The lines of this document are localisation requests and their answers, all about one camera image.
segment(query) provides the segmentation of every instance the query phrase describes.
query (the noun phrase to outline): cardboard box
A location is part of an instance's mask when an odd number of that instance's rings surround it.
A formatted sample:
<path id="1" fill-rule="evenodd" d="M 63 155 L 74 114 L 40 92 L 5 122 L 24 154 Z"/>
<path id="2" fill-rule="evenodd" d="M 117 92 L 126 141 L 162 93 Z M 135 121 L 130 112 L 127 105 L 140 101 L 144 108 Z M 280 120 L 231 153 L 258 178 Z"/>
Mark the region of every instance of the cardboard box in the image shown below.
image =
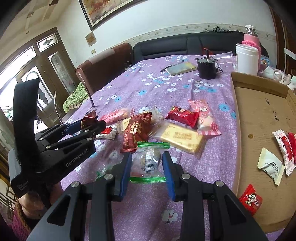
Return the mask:
<path id="1" fill-rule="evenodd" d="M 232 89 L 237 101 L 238 152 L 233 192 L 240 197 L 249 183 L 263 202 L 254 215 L 265 233 L 287 226 L 296 210 L 296 170 L 283 175 L 279 186 L 257 168 L 263 147 L 283 161 L 272 132 L 296 133 L 296 96 L 281 83 L 233 72 Z"/>

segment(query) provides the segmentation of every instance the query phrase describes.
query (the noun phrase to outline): brown chair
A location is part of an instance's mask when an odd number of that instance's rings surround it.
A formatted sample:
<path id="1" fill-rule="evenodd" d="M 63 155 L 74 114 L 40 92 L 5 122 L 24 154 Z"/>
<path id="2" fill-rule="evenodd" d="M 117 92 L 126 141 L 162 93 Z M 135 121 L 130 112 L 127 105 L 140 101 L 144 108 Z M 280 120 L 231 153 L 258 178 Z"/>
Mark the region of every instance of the brown chair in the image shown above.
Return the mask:
<path id="1" fill-rule="evenodd" d="M 123 43 L 89 58 L 76 68 L 76 74 L 82 83 L 84 81 L 90 95 L 93 95 L 121 75 L 127 63 L 132 61 L 132 46 Z"/>

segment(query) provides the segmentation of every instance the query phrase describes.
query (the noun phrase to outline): white wall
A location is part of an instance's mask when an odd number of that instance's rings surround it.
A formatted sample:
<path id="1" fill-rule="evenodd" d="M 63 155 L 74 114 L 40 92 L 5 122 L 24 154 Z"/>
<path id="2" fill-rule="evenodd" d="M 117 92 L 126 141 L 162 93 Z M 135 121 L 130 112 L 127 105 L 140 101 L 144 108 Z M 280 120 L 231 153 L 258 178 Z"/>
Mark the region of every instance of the white wall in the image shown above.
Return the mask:
<path id="1" fill-rule="evenodd" d="M 146 0 L 112 17 L 94 30 L 97 43 L 88 46 L 90 33 L 78 0 L 72 0 L 58 20 L 57 29 L 75 65 L 129 38 L 178 25 L 193 23 L 225 23 L 254 25 L 260 31 L 275 35 L 268 5 L 263 0 Z M 276 60 L 274 44 L 265 46 Z"/>

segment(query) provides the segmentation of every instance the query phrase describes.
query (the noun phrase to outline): white plastic container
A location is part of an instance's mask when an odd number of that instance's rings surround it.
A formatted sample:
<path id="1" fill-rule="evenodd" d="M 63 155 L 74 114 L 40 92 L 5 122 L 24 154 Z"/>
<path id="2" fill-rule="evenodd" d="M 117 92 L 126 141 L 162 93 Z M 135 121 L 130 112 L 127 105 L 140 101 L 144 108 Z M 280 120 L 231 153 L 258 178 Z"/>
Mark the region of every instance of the white plastic container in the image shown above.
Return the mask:
<path id="1" fill-rule="evenodd" d="M 259 52 L 258 49 L 245 44 L 237 44 L 236 71 L 245 74 L 258 74 Z"/>

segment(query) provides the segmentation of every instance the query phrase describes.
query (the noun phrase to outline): purple tablecloth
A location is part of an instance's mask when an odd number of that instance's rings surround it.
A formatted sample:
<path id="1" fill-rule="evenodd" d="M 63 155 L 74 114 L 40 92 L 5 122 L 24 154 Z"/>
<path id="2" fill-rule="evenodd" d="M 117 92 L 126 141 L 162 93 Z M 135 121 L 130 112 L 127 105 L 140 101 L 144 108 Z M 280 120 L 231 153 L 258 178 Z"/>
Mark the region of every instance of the purple tablecloth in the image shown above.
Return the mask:
<path id="1" fill-rule="evenodd" d="M 209 183 L 222 180 L 231 189 L 237 158 L 237 128 L 230 87 L 230 73 L 233 71 L 230 59 L 218 61 L 223 73 L 218 73 L 213 80 L 200 79 L 198 71 L 174 77 L 161 72 L 162 68 L 181 60 L 196 64 L 194 58 L 198 57 L 200 56 L 176 55 L 141 61 L 92 97 L 99 118 L 123 107 L 133 107 L 135 114 L 138 114 L 154 106 L 166 116 L 172 106 L 190 110 L 188 100 L 205 99 L 217 119 L 222 135 L 208 140 L 200 160 L 176 148 L 170 148 L 169 151 L 173 161 L 179 163 L 185 172 Z M 68 122 L 81 119 L 90 108 L 91 103 L 87 101 Z M 95 141 L 97 152 L 66 176 L 61 181 L 62 187 L 67 188 L 76 180 L 82 184 L 93 182 L 96 171 L 102 169 L 103 164 L 121 160 L 119 150 L 122 143 L 123 137 L 120 135 L 115 140 Z M 182 202 L 174 203 L 169 200 L 165 183 L 129 183 L 124 200 L 112 203 L 115 240 L 177 240 L 180 235 L 182 208 Z M 206 239 L 209 239 L 207 210 L 205 231 Z"/>

